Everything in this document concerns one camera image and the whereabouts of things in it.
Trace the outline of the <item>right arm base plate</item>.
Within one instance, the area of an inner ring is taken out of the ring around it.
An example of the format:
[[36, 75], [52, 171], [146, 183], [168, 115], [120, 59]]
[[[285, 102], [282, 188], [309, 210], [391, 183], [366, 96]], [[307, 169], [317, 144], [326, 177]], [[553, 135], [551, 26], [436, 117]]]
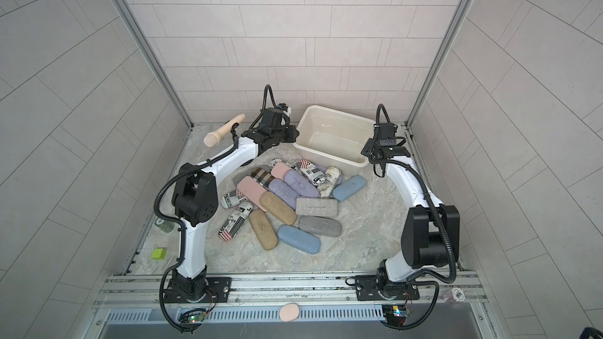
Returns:
[[356, 275], [345, 282], [355, 289], [358, 301], [417, 301], [420, 298], [418, 289], [410, 283], [391, 282], [386, 277]]

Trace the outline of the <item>tan fabric glasses case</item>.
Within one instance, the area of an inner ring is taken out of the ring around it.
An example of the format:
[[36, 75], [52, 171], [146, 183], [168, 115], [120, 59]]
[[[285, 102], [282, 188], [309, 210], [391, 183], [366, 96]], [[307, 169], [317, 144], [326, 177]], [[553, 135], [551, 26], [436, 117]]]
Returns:
[[297, 214], [281, 198], [271, 191], [265, 192], [260, 198], [260, 204], [266, 212], [286, 225], [293, 225], [297, 221]]

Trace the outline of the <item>cream plastic storage box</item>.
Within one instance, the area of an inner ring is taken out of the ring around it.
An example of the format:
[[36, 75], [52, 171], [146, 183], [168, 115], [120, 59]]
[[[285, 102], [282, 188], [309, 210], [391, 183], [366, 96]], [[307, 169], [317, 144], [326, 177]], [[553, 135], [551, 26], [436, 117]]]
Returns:
[[319, 105], [308, 107], [294, 143], [301, 156], [320, 166], [335, 166], [346, 176], [359, 174], [368, 165], [361, 155], [372, 137], [375, 122]]

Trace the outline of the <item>light grey rectangular glasses case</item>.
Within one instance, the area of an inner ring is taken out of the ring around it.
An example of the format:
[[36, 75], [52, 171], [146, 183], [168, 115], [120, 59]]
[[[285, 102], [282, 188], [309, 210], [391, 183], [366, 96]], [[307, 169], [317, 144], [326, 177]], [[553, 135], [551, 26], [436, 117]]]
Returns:
[[325, 198], [298, 197], [295, 212], [301, 216], [336, 218], [339, 211], [339, 201]]

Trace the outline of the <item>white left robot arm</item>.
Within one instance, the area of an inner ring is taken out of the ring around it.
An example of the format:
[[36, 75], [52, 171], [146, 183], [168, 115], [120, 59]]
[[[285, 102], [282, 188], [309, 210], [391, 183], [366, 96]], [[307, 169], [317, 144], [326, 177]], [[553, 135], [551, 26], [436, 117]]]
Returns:
[[291, 109], [285, 104], [262, 108], [249, 129], [236, 133], [243, 122], [240, 115], [206, 136], [206, 146], [214, 147], [227, 136], [232, 146], [201, 164], [186, 163], [160, 189], [153, 210], [157, 218], [174, 222], [180, 233], [176, 264], [166, 274], [168, 290], [180, 298], [199, 301], [207, 289], [204, 246], [207, 222], [218, 210], [218, 185], [239, 167], [281, 143], [293, 143], [298, 130], [291, 124]]

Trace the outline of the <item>purple fabric glasses case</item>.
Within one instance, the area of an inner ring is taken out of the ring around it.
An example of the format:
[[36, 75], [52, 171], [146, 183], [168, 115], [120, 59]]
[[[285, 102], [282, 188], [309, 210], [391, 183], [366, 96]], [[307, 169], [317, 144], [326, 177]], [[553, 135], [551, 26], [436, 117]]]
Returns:
[[318, 189], [312, 185], [306, 177], [299, 174], [293, 169], [284, 174], [284, 182], [289, 185], [297, 194], [306, 198], [319, 198]]

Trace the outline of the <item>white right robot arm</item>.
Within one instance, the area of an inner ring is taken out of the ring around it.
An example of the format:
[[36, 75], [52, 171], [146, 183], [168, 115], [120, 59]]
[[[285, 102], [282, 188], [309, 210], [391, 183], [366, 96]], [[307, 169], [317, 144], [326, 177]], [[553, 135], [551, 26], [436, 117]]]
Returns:
[[430, 191], [404, 146], [405, 139], [396, 132], [392, 122], [375, 124], [373, 137], [361, 151], [375, 169], [381, 169], [379, 177], [389, 177], [408, 207], [400, 252], [381, 266], [383, 285], [412, 283], [423, 276], [451, 284], [457, 274], [459, 212]]

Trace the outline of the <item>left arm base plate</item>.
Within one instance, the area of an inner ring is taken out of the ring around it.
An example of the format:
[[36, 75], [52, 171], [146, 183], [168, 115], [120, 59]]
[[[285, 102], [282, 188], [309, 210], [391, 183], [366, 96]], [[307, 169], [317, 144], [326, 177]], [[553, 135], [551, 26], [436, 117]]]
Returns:
[[172, 277], [163, 291], [168, 304], [226, 303], [232, 285], [229, 277], [198, 276], [195, 279], [177, 275]]

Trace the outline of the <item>blue fabric glasses case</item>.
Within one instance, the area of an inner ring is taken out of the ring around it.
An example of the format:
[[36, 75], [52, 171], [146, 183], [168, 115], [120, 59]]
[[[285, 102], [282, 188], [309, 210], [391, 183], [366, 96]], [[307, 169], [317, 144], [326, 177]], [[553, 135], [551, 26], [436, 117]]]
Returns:
[[280, 241], [307, 254], [317, 254], [320, 251], [321, 241], [315, 235], [296, 227], [283, 225], [277, 236]]

